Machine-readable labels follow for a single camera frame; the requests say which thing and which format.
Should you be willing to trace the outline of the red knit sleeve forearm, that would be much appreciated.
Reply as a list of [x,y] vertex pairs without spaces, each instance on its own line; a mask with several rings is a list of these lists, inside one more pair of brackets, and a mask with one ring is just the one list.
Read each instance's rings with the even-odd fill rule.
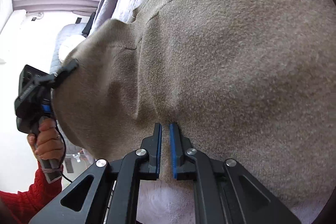
[[[1,205],[7,218],[14,223],[29,223],[50,201],[62,191],[62,180],[58,178],[48,183],[42,167],[38,164],[34,183],[25,192],[9,193],[1,191]],[[5,216],[1,216],[1,223],[6,223]]]

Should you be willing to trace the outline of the left hand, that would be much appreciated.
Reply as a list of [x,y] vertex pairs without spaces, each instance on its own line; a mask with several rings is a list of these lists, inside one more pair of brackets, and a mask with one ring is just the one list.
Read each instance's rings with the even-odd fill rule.
[[53,119],[47,118],[39,126],[39,135],[30,133],[27,141],[37,160],[60,160],[65,152],[64,143]]

